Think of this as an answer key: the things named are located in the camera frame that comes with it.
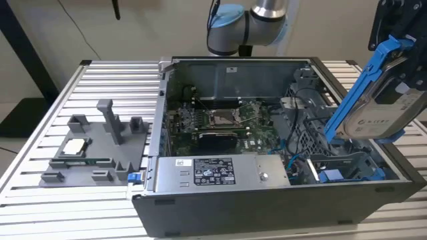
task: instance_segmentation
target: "barcode sticker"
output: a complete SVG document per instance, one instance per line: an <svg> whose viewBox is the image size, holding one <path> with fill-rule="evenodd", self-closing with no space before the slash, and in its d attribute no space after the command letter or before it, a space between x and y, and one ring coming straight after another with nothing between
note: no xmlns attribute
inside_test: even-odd
<svg viewBox="0 0 427 240"><path fill-rule="evenodd" d="M174 166L177 167L190 167L192 166L192 159L176 159Z"/></svg>

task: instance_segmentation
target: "green circuit board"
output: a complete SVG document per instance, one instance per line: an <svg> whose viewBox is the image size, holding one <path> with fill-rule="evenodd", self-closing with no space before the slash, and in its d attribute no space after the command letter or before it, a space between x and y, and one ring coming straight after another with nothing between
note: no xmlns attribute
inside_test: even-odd
<svg viewBox="0 0 427 240"><path fill-rule="evenodd" d="M198 151L198 136L205 133L237 136L234 147L221 154L266 154L270 149L278 147L277 132L270 124L268 108L258 101L242 102L234 109L189 109L181 112L182 115L193 112L193 125L185 123L178 132L170 133L172 152L176 156L204 154Z"/></svg>

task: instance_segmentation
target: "power supply label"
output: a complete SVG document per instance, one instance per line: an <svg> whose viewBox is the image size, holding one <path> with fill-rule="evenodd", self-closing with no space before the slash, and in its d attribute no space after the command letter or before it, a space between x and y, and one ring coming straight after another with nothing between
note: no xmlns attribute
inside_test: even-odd
<svg viewBox="0 0 427 240"><path fill-rule="evenodd" d="M193 159L193 184L197 186L236 184L232 158Z"/></svg>

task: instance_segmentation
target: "cable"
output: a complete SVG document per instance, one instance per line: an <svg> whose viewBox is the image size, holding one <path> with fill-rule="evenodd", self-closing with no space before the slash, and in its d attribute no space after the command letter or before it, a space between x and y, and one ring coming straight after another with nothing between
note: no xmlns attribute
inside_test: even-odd
<svg viewBox="0 0 427 240"><path fill-rule="evenodd" d="M290 142L290 138L292 138L292 135L293 135L293 132L294 132L294 128L296 128L296 123L298 121L298 105L296 103L296 98L293 97L293 105L294 105L294 116L293 116L293 122L292 122L292 126L290 126L290 132L286 136L286 139L285 139L285 142L286 142L286 145L285 145L285 150L288 152L288 154L290 154L290 156L294 155L294 153L290 151L289 149L289 142Z"/></svg>
<svg viewBox="0 0 427 240"><path fill-rule="evenodd" d="M210 33L210 28L212 28L212 23L213 23L213 17L218 11L218 7L221 5L221 0L212 0L210 2L210 7L208 9L208 17L206 17L206 25L205 25L205 46L209 49L209 33Z"/></svg>
<svg viewBox="0 0 427 240"><path fill-rule="evenodd" d="M0 146L0 149L4 150L4 151L8 151L9 153L13 153L13 154L18 154L16 151L10 150L10 149L6 149L4 147Z"/></svg>
<svg viewBox="0 0 427 240"><path fill-rule="evenodd" d="M313 89L312 87L302 87L302 88L297 89L297 91L296 91L296 92L292 94L292 96L290 96L290 99L293 98L294 117L293 117L293 122L292 122L292 126L290 126L290 132L289 132L289 135L286 136L286 139L285 139L285 142L286 142L285 150L286 150L286 152L290 154L290 156L294 156L294 155L296 155L296 153L293 153L293 152L290 151L290 149L289 149L289 142L290 142L290 138L292 138L292 135L293 135L293 132L294 132L297 120L298 120L298 105L297 105L297 102L296 102L296 98L304 101L304 99L297 96L297 94L298 94L298 92L300 92L301 90L312 90L312 91L316 91L316 92L317 92L317 90Z"/></svg>
<svg viewBox="0 0 427 240"><path fill-rule="evenodd" d="M274 151L280 151L280 150L285 149L285 145L286 145L285 140L284 140L284 139L280 139L280 148L273 148L273 149L270 149L270 150L266 152L266 154L270 155L270 154L273 154Z"/></svg>
<svg viewBox="0 0 427 240"><path fill-rule="evenodd" d="M68 13L68 11L66 11L66 9L65 9L65 7L64 7L62 3L61 3L61 0L57 0L57 3L58 3L58 5L60 5L61 9L64 10L64 12L65 12L66 16L69 17L69 19L70 19L70 21L72 21L73 25L76 26L76 28L77 28L77 30L78 30L78 32L80 32L80 34L81 34L82 40L84 40L84 42L85 42L85 44L86 44L86 46L92 49L92 51L93 51L93 53L94 53L94 55L96 55L97 59L98 59L98 60L101 60L101 57L100 57L98 53L94 51L94 49L93 49L93 47L90 46L90 44L88 43L86 37L85 37L85 35L82 34L82 31L81 31L81 29L80 29L80 27L78 27L78 25L77 25L76 21L73 20L72 16L69 15L69 13Z"/></svg>
<svg viewBox="0 0 427 240"><path fill-rule="evenodd" d="M298 156L300 156L300 154L296 153L296 154L290 157L290 159L288 160L288 165L286 165L285 170L288 170L288 169L290 168L292 163L293 163L294 159L296 159Z"/></svg>

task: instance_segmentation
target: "aluminum extrusion table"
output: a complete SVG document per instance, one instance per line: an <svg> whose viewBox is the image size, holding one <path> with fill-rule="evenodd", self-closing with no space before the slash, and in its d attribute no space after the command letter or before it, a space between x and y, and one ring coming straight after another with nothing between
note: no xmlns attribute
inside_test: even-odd
<svg viewBox="0 0 427 240"><path fill-rule="evenodd" d="M360 67L346 61L322 63L348 90L360 74ZM113 99L112 110L121 120L141 116L144 121L152 122L158 82L157 62L92 61L77 68L0 179L0 239L152 239L146 236L132 203L125 199L125 186L37 186L40 174L46 170L49 158L54 156L69 130L69 116L85 114L89 122L102 121L96 109L97 100ZM394 145L427 178L427 129L415 120L404 130L405 135ZM148 153L149 139L148 136L144 154ZM427 239L427 188L405 202L382 206L357 225L202 236L197 239L293 238Z"/></svg>

